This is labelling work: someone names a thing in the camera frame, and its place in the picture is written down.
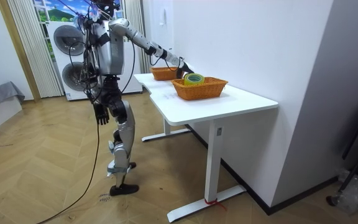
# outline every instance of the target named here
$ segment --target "humanoid robot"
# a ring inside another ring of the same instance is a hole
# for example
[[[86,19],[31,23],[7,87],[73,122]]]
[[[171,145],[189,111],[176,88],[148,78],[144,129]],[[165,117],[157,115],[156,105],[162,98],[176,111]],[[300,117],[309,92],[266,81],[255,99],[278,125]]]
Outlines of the humanoid robot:
[[[103,12],[112,16],[118,6],[112,0],[94,0],[93,3]],[[113,132],[114,142],[109,148],[115,160],[108,165],[108,175],[114,175],[116,184],[110,195],[132,194],[139,190],[138,185],[125,184],[125,176],[136,167],[130,162],[135,135],[135,119],[131,106],[122,100],[117,81],[124,65],[124,37],[144,49],[147,55],[154,55],[176,66],[177,78],[182,72],[192,71],[181,57],[177,57],[156,43],[149,42],[127,19],[102,20],[85,18],[86,52],[84,55],[84,78],[86,94],[91,100],[98,124],[109,121],[109,112],[115,118],[117,130]]]

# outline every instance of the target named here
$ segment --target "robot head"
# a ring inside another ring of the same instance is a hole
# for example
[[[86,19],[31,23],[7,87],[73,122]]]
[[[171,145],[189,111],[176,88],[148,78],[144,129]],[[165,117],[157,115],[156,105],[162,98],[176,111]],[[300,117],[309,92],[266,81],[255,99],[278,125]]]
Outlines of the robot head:
[[[119,10],[120,8],[120,4],[115,3],[114,0],[92,0],[92,2],[111,17],[114,15],[114,10]]]

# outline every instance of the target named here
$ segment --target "table top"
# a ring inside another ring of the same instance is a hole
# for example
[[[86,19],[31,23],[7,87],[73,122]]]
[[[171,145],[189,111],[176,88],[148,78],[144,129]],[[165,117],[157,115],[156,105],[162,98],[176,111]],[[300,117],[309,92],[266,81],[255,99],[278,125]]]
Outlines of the table top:
[[[156,81],[151,73],[134,76],[150,92],[150,99],[172,126],[278,107],[276,101],[228,84],[220,97],[186,101],[177,95],[171,81]]]

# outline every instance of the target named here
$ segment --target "door frame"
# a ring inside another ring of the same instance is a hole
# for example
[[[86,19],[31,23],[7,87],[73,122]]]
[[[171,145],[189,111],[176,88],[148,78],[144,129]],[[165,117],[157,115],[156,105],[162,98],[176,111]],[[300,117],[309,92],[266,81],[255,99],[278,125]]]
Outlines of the door frame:
[[[11,9],[9,8],[7,0],[0,0],[0,10],[4,18],[5,25],[7,27],[9,35],[11,36],[13,46],[16,50],[17,57],[19,58],[20,64],[22,65],[25,78],[29,83],[32,96],[34,97],[34,101],[38,102],[39,100],[41,100],[41,95],[38,90],[37,84],[35,82],[34,74],[32,73],[30,67],[29,59],[25,54],[23,43],[20,39],[19,32],[17,31],[17,27],[14,22],[12,12]]]

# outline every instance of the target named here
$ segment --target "white table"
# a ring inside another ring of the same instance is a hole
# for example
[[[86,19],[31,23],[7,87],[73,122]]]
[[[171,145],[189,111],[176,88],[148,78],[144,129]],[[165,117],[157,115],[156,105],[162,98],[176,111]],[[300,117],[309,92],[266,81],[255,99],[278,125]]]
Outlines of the white table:
[[[170,125],[209,121],[209,141],[207,171],[205,182],[205,200],[218,202],[245,192],[245,188],[237,185],[220,193],[218,191],[219,168],[221,162],[222,139],[224,126],[221,118],[250,113],[278,107],[278,103],[264,97],[226,85],[218,98],[186,101],[181,99],[171,81],[156,81],[151,73],[138,74],[135,78],[150,92],[150,99],[162,114],[164,133],[144,137],[143,141],[164,138],[173,134],[190,131],[182,129],[170,132]],[[173,222],[210,205],[204,199],[190,203],[168,213],[169,222]]]

